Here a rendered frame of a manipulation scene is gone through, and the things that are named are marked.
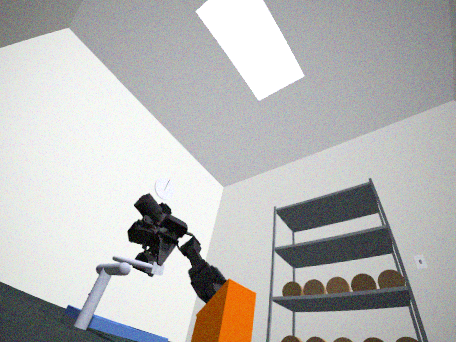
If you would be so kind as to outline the blue tray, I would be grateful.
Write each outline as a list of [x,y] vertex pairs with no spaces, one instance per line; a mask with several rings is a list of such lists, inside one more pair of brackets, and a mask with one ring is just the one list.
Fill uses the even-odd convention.
[[[64,314],[77,320],[82,309],[75,308],[68,304]],[[158,336],[128,325],[114,322],[110,319],[93,314],[88,325],[89,328],[94,328],[102,332],[110,333],[118,337],[132,339],[138,342],[168,342],[168,338]]]

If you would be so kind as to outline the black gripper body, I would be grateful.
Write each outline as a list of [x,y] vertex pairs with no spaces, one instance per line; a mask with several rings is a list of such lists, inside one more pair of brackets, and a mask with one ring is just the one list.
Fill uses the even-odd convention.
[[[188,226],[185,222],[183,222],[182,220],[172,216],[172,215],[167,215],[161,222],[156,222],[156,224],[154,224],[155,227],[158,229],[158,231],[162,231],[174,238],[178,238],[178,235],[179,235],[179,238],[183,238],[184,234],[188,231]],[[154,226],[153,225],[153,226]],[[176,235],[176,234],[178,235]],[[157,252],[157,244],[155,243],[154,241],[154,236],[151,236],[148,238],[148,241],[145,245],[149,246],[149,249],[143,251],[153,257],[156,257],[156,252]],[[139,261],[138,260],[138,257],[141,256],[141,253],[140,252],[139,254],[137,254],[135,260]],[[139,270],[141,272],[144,272],[146,274],[148,274],[146,271],[146,269],[144,268],[139,268],[137,266],[132,266],[133,268],[135,268],[136,270]]]

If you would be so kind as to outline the grey cylindrical bar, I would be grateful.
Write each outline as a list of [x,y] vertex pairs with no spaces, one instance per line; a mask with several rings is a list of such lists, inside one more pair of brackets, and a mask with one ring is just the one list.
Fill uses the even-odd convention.
[[78,315],[73,326],[86,330],[112,275],[127,276],[130,271],[131,268],[128,263],[101,263],[97,265],[96,272],[99,277],[97,277],[97,281],[88,294],[86,303],[81,308],[80,315]]

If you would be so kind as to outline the silver metal loop with square tab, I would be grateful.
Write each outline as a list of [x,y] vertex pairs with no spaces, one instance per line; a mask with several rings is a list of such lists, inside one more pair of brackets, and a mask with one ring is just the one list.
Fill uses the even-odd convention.
[[116,255],[113,256],[112,259],[119,263],[128,263],[129,265],[132,265],[132,266],[144,268],[144,269],[146,269],[145,272],[153,273],[155,275],[162,276],[163,272],[164,272],[164,266],[165,266],[164,264],[162,264],[162,266],[160,266],[157,263],[152,262],[152,261],[148,261],[148,263],[145,263],[145,262],[140,262],[140,261],[137,261],[137,260],[131,259],[131,258],[118,257]]

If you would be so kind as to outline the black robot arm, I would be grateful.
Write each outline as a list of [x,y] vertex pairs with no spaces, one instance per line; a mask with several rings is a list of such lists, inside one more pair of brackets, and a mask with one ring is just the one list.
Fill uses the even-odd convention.
[[[128,240],[130,243],[143,244],[142,249],[146,250],[147,245],[145,244],[148,238],[154,236],[158,231],[154,224],[161,222],[172,212],[167,203],[158,204],[151,193],[143,194],[134,206],[143,217],[130,226],[127,231]],[[191,286],[199,298],[207,304],[227,280],[219,272],[218,267],[210,266],[208,262],[202,259],[200,255],[201,244],[194,234],[188,231],[185,234],[192,236],[192,238],[181,247],[177,244],[177,249],[189,259],[192,268],[188,269],[187,273],[191,279]]]

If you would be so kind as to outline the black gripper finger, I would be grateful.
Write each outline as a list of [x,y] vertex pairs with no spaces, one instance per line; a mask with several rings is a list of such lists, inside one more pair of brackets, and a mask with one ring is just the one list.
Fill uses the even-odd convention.
[[179,240],[160,230],[157,231],[153,239],[157,244],[157,264],[162,266],[162,264],[168,259],[167,257],[179,243]]
[[[151,256],[151,255],[149,255],[149,254],[147,254],[145,252],[141,253],[141,256],[138,257],[138,260],[140,262],[145,262],[145,263],[148,263],[148,261],[152,261],[152,262],[157,263],[157,258],[156,257],[153,257],[153,256]],[[154,275],[153,273],[148,273],[149,277],[153,277],[153,275]]]

